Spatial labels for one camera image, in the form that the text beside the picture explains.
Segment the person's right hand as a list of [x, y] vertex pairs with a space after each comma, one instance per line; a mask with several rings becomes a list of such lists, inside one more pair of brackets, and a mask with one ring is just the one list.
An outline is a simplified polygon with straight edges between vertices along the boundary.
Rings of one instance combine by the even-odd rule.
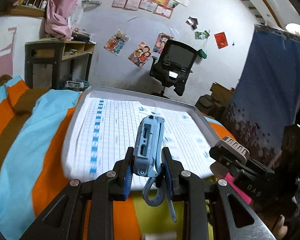
[[288, 227], [284, 225], [285, 217], [273, 212], [267, 212], [253, 200], [250, 202], [250, 207], [255, 211], [258, 217], [266, 224], [276, 239], [283, 239], [288, 231]]

